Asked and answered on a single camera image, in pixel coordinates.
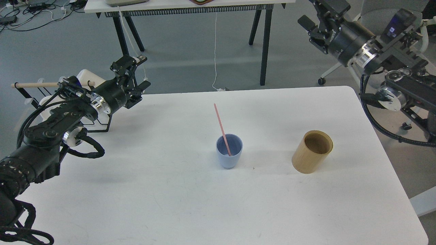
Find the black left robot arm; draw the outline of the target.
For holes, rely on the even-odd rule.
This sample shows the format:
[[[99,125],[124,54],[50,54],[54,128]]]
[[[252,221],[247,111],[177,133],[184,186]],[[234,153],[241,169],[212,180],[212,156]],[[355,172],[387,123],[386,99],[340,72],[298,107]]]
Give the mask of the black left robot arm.
[[[17,149],[1,160],[1,240],[22,241],[42,245],[44,237],[52,245],[53,237],[34,230],[36,209],[17,200],[31,183],[42,183],[60,174],[60,165],[67,154],[82,158],[100,158],[103,147],[87,135],[83,118],[94,122],[101,115],[109,119],[120,108],[133,107],[151,84],[137,84],[135,71],[147,58],[125,55],[113,62],[115,77],[95,88],[85,88],[75,76],[58,82],[59,89],[37,107],[21,125]]]

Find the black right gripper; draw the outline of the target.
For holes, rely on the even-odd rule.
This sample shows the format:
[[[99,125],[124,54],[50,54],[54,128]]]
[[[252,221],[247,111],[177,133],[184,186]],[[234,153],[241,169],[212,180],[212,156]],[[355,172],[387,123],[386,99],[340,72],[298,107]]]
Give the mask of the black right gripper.
[[[324,54],[331,54],[337,61],[347,67],[355,53],[375,38],[375,34],[360,23],[344,21],[344,15],[351,9],[345,0],[310,0],[320,21],[316,25],[303,15],[298,23],[309,35],[309,42]]]

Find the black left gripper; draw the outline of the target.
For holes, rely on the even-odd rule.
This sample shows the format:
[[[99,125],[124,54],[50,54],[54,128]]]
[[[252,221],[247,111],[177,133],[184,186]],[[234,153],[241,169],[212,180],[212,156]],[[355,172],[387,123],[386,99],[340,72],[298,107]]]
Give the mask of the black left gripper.
[[[137,85],[135,71],[137,67],[147,61],[147,57],[139,55],[131,57],[124,55],[118,61],[111,64],[110,70],[116,77],[128,77],[133,80],[135,88],[131,89],[124,86],[123,82],[108,80],[94,88],[91,92],[91,104],[98,113],[113,114],[121,107],[128,104],[128,109],[135,106],[142,100],[143,92],[151,85],[148,81],[143,81]]]

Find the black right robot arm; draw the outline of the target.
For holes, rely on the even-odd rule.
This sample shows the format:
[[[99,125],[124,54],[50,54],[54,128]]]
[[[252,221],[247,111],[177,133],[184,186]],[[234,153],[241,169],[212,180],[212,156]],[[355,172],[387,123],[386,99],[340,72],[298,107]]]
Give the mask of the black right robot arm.
[[[399,142],[435,147],[435,76],[428,73],[428,61],[419,57],[414,44],[428,44],[422,11],[427,0],[365,0],[360,17],[345,18],[350,4],[345,0],[312,0],[320,23],[307,16],[298,23],[309,41],[324,54],[331,54],[338,66],[348,67],[360,83],[361,104],[372,125]],[[426,141],[414,141],[383,128],[368,105],[401,111],[424,133]]]

